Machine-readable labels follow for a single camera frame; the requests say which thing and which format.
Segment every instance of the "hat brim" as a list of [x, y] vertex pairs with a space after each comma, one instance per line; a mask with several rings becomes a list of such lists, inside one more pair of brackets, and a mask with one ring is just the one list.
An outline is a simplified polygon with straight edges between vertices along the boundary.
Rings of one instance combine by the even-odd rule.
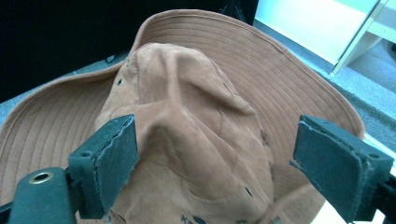
[[290, 166], [302, 114], [364, 136], [360, 116], [339, 91], [272, 37], [241, 21], [201, 10], [167, 11], [143, 23], [132, 51], [150, 42], [200, 50], [256, 110], [274, 156], [276, 198], [307, 183]]
[[[363, 137], [359, 115], [336, 89], [274, 39], [241, 21], [201, 10], [167, 11], [145, 21], [131, 52], [150, 42], [200, 50], [252, 105], [273, 152], [277, 198], [307, 183], [289, 166], [300, 115], [331, 120]], [[121, 65], [56, 80], [13, 110], [0, 132], [0, 203], [12, 201], [25, 175], [67, 166], [67, 156], [94, 132]]]

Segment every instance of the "suede fabric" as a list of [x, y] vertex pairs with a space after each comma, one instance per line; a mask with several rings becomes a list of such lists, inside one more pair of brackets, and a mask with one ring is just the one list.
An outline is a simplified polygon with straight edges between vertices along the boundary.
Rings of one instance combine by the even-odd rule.
[[126, 114], [141, 160], [114, 223], [309, 223], [323, 198], [289, 166], [299, 117], [364, 134], [351, 104], [271, 37], [172, 10], [145, 21], [124, 62], [55, 80], [13, 110], [0, 132], [0, 203]]

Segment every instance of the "brown hat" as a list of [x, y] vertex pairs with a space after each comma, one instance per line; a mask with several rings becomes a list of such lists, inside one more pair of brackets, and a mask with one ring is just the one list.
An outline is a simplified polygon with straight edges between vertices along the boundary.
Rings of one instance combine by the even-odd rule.
[[124, 62], [55, 80], [13, 110], [0, 132], [0, 204], [125, 114], [141, 160], [115, 223], [306, 223], [321, 199], [289, 166], [300, 115], [364, 133], [348, 101], [269, 36], [172, 10], [145, 21]]

